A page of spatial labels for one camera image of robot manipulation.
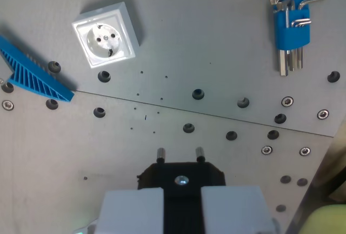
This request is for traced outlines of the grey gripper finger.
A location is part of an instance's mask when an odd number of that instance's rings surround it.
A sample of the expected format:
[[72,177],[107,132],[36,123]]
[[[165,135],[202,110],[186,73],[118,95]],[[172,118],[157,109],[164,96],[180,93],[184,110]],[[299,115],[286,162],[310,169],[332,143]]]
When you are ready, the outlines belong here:
[[104,197],[95,232],[163,233],[163,189],[108,191]]
[[206,233],[275,233],[275,225],[259,186],[201,188]]

